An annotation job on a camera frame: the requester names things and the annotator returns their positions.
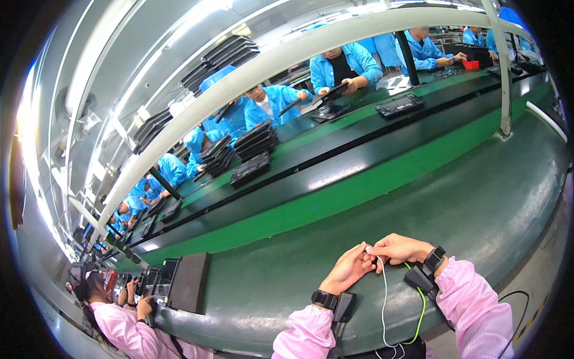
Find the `red container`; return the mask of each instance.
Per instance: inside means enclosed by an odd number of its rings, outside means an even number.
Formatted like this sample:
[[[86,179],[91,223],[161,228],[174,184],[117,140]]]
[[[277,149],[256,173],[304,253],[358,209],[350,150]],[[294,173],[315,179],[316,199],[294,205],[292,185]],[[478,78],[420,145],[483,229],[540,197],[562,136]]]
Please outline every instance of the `red container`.
[[[464,68],[467,70],[479,70],[478,61],[463,61]]]

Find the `blue lab coat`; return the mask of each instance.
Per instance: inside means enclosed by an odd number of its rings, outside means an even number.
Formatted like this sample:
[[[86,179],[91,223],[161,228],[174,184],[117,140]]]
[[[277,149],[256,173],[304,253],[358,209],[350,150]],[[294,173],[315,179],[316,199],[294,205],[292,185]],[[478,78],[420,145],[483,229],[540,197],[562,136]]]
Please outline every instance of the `blue lab coat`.
[[[160,165],[160,174],[172,186],[177,187],[187,180],[187,169],[183,162],[171,153],[166,153],[157,160]]]
[[[148,178],[148,184],[149,188],[145,192],[145,195],[148,197],[148,200],[150,202],[156,198],[159,198],[160,193],[165,191],[164,186],[162,186],[161,183],[155,177]]]
[[[271,119],[271,126],[274,128],[282,125],[283,123],[287,123],[294,118],[297,118],[301,115],[299,110],[295,107],[284,113],[281,117],[279,117],[279,112],[287,107],[288,104],[292,103],[293,101],[297,100],[297,93],[299,90],[296,90],[289,86],[283,85],[272,85],[264,87],[263,90],[267,93],[267,99],[269,100],[269,106],[271,107],[271,111],[273,112],[273,118]],[[306,105],[307,103],[311,103],[313,100],[313,95],[307,90],[303,90],[307,94],[307,99],[305,101],[301,101],[300,104]],[[247,101],[247,105],[245,106],[245,124],[247,126],[247,130],[249,131],[253,127],[255,127],[258,123],[261,123],[268,119],[269,116],[264,109],[259,107],[255,101],[249,100]]]
[[[146,209],[146,205],[137,196],[128,194],[123,201],[127,204],[128,212],[133,216],[137,216]]]
[[[383,34],[375,36],[375,47],[381,57],[381,62],[387,67],[402,65],[401,59],[397,55],[397,47],[395,46],[395,37],[393,34]]]
[[[486,33],[486,47],[498,56],[497,44],[496,41],[494,41],[494,33],[492,32],[492,29],[488,30]]]
[[[482,34],[474,35],[471,29],[466,29],[463,33],[463,43],[475,46],[484,46]]]
[[[359,76],[364,76],[369,84],[376,84],[383,77],[382,70],[366,48],[357,43],[350,43],[341,46],[341,49],[351,70]],[[339,85],[335,84],[333,66],[329,60],[321,55],[311,59],[309,68],[311,69],[311,83],[313,83],[315,94],[318,94],[323,87],[334,88]]]
[[[436,59],[440,59],[441,57],[450,59],[451,57],[454,57],[451,53],[448,55],[443,54],[443,52],[439,50],[439,48],[428,37],[422,39],[424,46],[421,47],[421,44],[413,39],[408,30],[405,30],[405,36],[409,42],[410,51],[413,53],[414,66],[417,70],[430,70],[432,68],[436,68],[439,66],[436,63]],[[404,75],[407,75],[409,72],[406,70],[405,58],[402,55],[401,46],[398,44],[398,40],[395,40],[395,47],[397,49],[397,55],[402,62],[401,71]]]
[[[199,89],[202,92],[207,91],[208,88],[213,86],[217,81],[220,81],[228,74],[232,73],[235,70],[235,67],[232,65],[227,65],[218,72],[214,73],[213,75],[209,76],[199,85]],[[216,117],[209,117],[211,120],[210,123],[206,123],[204,121],[203,126],[206,131],[212,130],[220,130],[225,134],[231,135],[231,138],[237,138],[242,133],[247,132],[247,128],[245,127],[245,104],[247,103],[247,99],[243,96],[239,97],[239,100],[236,104],[231,105],[225,116],[219,121],[219,123],[215,123]]]
[[[199,127],[194,128],[183,138],[183,143],[189,149],[189,159],[187,160],[187,176],[189,178],[197,175],[197,168],[203,164],[199,158],[201,156],[201,144],[204,137],[207,136],[211,142],[217,141],[218,138],[225,136],[220,130],[203,132]]]

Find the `black hair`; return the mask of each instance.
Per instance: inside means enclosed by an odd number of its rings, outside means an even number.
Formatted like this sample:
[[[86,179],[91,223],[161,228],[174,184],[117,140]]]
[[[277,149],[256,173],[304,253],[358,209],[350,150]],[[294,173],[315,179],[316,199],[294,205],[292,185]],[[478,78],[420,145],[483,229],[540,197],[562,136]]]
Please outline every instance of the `black hair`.
[[[73,291],[78,301],[80,302],[80,306],[82,307],[84,316],[88,320],[88,323],[90,323],[90,325],[92,326],[92,329],[96,331],[98,338],[101,338],[102,341],[110,348],[118,350],[118,348],[116,348],[115,345],[113,345],[109,341],[109,339],[103,334],[102,330],[98,326],[98,323],[96,322],[96,317],[94,316],[92,308],[85,303],[88,301],[88,299],[92,296],[94,292],[98,291],[100,288],[103,287],[104,287],[104,281],[100,276],[100,273],[91,272],[88,279],[82,280],[82,284],[77,285],[75,288],[73,288]]]

